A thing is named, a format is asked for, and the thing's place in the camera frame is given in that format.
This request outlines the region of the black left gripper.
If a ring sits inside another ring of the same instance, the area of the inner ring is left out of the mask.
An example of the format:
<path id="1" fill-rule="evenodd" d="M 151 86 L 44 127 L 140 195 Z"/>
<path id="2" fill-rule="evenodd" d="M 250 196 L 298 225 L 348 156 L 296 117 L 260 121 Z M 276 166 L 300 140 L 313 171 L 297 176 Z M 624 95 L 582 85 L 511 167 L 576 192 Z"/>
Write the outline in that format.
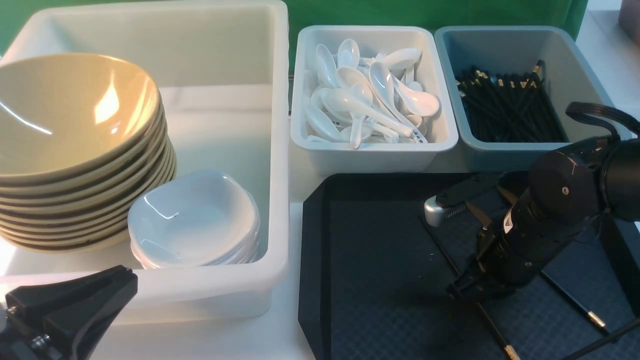
<path id="1" fill-rule="evenodd" d="M 21 285 L 1 310 L 3 360 L 87 360 L 138 292 L 123 265 L 67 281 Z"/>

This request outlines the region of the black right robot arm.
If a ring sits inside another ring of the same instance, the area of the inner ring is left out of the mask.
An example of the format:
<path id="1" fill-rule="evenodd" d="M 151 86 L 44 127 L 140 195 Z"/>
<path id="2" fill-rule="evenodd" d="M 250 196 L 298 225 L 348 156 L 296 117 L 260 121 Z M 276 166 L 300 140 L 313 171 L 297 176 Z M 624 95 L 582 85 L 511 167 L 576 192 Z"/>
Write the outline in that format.
<path id="1" fill-rule="evenodd" d="M 478 173 L 427 199 L 425 219 L 437 227 L 467 209 L 481 223 L 477 248 L 448 285 L 454 299 L 480 302 L 530 284 L 580 235 L 610 214 L 639 221 L 639 121 L 608 105 L 571 102 L 569 118 L 609 131 L 540 155 L 528 172 Z"/>

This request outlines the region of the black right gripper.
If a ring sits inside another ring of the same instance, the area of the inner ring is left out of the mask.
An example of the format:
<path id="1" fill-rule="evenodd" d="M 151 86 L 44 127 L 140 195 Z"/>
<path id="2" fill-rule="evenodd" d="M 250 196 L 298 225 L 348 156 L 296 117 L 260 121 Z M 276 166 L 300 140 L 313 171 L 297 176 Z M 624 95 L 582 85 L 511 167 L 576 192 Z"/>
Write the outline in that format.
<path id="1" fill-rule="evenodd" d="M 441 207 L 466 203 L 481 223 L 475 253 L 446 289 L 473 302 L 530 284 L 601 212 L 591 175 L 478 173 L 436 196 Z"/>

